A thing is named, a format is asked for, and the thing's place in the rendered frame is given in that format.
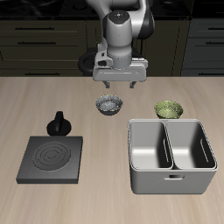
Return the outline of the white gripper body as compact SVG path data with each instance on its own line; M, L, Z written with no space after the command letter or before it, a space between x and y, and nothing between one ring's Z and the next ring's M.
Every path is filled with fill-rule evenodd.
M145 81L148 60L133 58L131 64L124 69L114 69L109 66L95 66L93 79L95 81Z

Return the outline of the green fluted bowl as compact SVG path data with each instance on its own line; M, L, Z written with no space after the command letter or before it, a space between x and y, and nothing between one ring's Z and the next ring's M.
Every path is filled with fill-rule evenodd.
M182 106L175 101L160 101L154 109L161 119L179 119L184 113Z

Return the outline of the dark kitchen cupboards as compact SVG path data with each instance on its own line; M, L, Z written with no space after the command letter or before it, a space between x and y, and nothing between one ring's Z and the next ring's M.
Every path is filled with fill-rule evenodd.
M153 35L132 41L148 76L180 75L193 1L154 0ZM86 0L0 0L0 76L82 76L78 59L100 42L100 28Z

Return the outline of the dark grey stove plate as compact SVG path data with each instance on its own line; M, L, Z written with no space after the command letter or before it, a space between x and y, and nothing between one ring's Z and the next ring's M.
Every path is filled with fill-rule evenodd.
M31 136L19 167L18 184L77 184L82 136Z

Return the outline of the black fluted bowl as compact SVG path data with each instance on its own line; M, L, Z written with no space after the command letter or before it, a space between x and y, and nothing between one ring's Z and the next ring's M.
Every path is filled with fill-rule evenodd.
M113 116L120 111L123 101L116 95L105 94L96 100L95 106L103 115Z

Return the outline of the white two-bin basket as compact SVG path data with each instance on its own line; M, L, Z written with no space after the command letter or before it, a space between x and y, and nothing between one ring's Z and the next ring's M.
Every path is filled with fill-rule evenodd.
M202 194L218 169L196 119L131 119L128 146L135 194Z

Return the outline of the round black stove knob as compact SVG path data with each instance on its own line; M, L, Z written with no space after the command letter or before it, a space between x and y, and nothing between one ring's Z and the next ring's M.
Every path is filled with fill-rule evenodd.
M63 112L58 111L46 130L50 136L66 136L72 129L71 123L64 118Z

